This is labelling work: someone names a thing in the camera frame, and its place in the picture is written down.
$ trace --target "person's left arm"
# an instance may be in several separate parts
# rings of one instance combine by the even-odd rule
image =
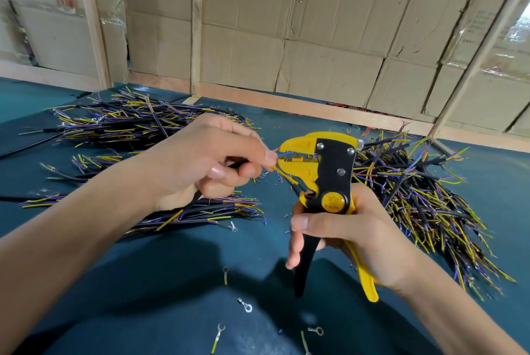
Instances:
[[[247,158],[239,170],[230,162]],[[0,354],[11,353],[59,297],[134,224],[182,207],[197,187],[223,197],[276,163],[248,128],[203,115],[113,165],[0,239]]]

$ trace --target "wooden frame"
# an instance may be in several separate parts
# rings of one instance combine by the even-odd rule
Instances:
[[[507,0],[502,8],[497,20],[509,16],[513,10],[513,1]],[[99,91],[111,86],[109,77],[109,67],[104,47],[99,12],[97,10],[96,0],[83,0],[86,11],[87,21],[89,23],[90,36],[99,79],[88,76],[75,75],[72,73],[25,66],[10,62],[0,61],[0,77],[6,77],[17,80],[30,81],[33,83],[50,84],[53,86],[79,89],[83,91]],[[496,33],[499,27],[495,21],[495,27],[492,26],[490,32]],[[197,101],[200,94],[203,97],[225,100],[238,104],[245,104],[267,108],[269,110],[279,110],[298,115],[313,116],[333,121],[370,126],[372,128],[387,129],[391,131],[404,129],[412,134],[420,136],[429,136],[434,146],[439,150],[451,153],[452,151],[444,144],[434,138],[454,140],[468,144],[485,145],[508,150],[530,152],[530,139],[523,137],[510,136],[506,133],[499,136],[472,132],[463,129],[450,128],[445,126],[447,118],[454,110],[456,104],[463,96],[467,83],[478,70],[481,64],[481,57],[487,54],[487,49],[494,41],[494,34],[490,34],[481,45],[481,51],[477,52],[474,58],[474,65],[468,67],[468,76],[462,77],[457,88],[447,103],[442,115],[435,123],[416,121],[401,118],[392,115],[366,112],[363,110],[351,110],[326,104],[309,102],[303,99],[290,98],[275,94],[268,94],[259,91],[250,91],[241,88],[221,86],[219,84],[201,83],[200,80],[200,48],[202,32],[202,0],[192,0],[192,43],[191,43],[191,80],[179,79],[174,77],[159,77],[146,73],[132,72],[129,74],[129,81],[133,84],[141,84],[148,87],[156,87],[169,91],[178,91],[186,94],[191,93],[192,97],[186,100],[186,103],[193,104]]]

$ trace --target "person's right arm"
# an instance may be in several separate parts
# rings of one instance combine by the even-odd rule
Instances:
[[[324,237],[321,247],[355,242],[372,275],[400,295],[446,355],[527,354],[428,255],[399,230],[365,185],[351,186],[356,214],[303,214],[297,203],[291,220],[287,268],[300,262],[302,233]]]

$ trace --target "yellow and black wire stripper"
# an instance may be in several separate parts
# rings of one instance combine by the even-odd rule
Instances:
[[[278,158],[281,170],[300,178],[309,189],[309,193],[300,192],[300,201],[308,213],[352,214],[355,211],[350,185],[357,144],[358,140],[347,134],[315,132],[289,139],[280,146],[280,152],[293,151],[310,156]],[[304,235],[304,248],[300,253],[300,264],[295,271],[294,290],[297,297],[304,293],[309,266],[319,241],[320,238]],[[377,302],[379,296],[375,289],[374,277],[364,266],[355,244],[347,240],[345,244],[357,264],[366,297],[371,302]]]

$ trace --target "wooden post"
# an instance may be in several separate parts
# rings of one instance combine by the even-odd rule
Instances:
[[[99,10],[97,10],[97,1],[83,0],[83,6],[85,8],[86,21],[89,24],[90,40],[96,58],[97,75],[101,89],[111,88],[109,63],[105,52],[105,43],[103,42],[103,31],[101,29]]]
[[[200,59],[202,36],[202,0],[191,0],[190,94],[200,95]]]
[[[497,42],[497,38],[500,36],[501,32],[506,27],[511,15],[517,8],[519,2],[520,0],[506,0],[502,5],[501,9],[497,13],[497,16],[495,17],[493,24],[487,31],[486,35],[484,36],[484,39],[480,43],[479,48],[475,52],[473,59],[467,66],[462,77],[460,77],[456,88],[454,89],[453,93],[451,94],[451,97],[445,104],[445,107],[441,111],[440,116],[438,117],[438,119],[436,119],[436,122],[434,123],[434,126],[429,133],[429,138],[435,139],[438,135],[438,132],[441,130],[441,128],[445,126],[447,120],[453,114],[453,111],[455,110],[456,106],[464,97],[464,94],[467,91],[467,87],[469,87],[471,79],[480,70],[480,66],[483,64],[484,60],[489,55],[491,49],[494,47],[495,43]]]

